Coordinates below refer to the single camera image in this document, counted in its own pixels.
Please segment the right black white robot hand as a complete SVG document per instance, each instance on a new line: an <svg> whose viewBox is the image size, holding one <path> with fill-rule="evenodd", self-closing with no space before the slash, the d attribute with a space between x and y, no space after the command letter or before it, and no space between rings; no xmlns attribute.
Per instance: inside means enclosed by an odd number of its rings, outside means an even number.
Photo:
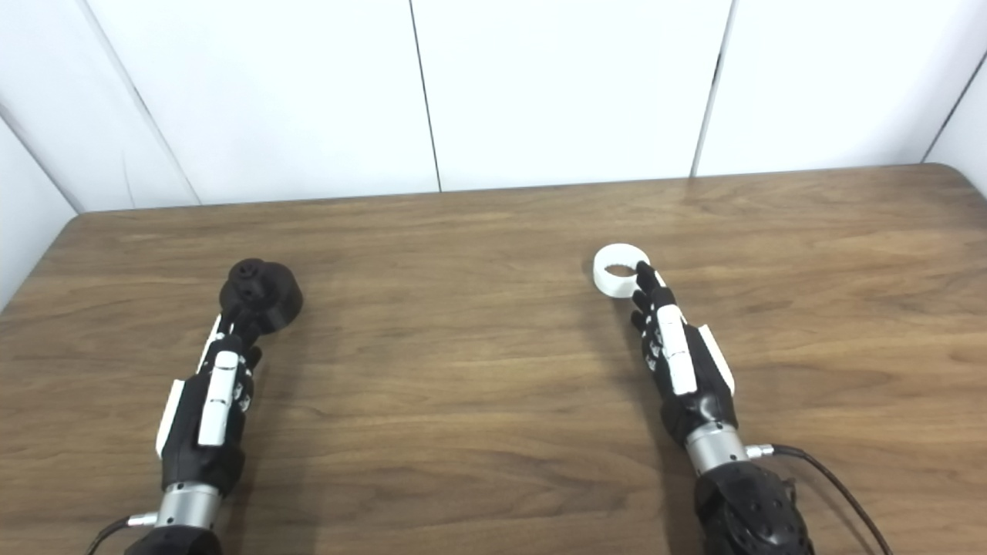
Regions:
<svg viewBox="0 0 987 555"><path fill-rule="evenodd" d="M701 426L733 426L738 418L736 383L712 331L687 322L671 288L648 263L638 262L632 326L642 358L662 397L662 425L673 442L686 445Z"/></svg>

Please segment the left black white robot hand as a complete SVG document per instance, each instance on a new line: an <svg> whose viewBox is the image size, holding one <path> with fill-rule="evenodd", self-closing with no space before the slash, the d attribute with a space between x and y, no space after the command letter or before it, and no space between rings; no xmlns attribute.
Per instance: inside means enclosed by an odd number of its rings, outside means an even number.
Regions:
<svg viewBox="0 0 987 555"><path fill-rule="evenodd" d="M244 471L242 446L262 350L256 316L217 316L194 375L173 382L157 433L162 489L197 483L228 496Z"/></svg>

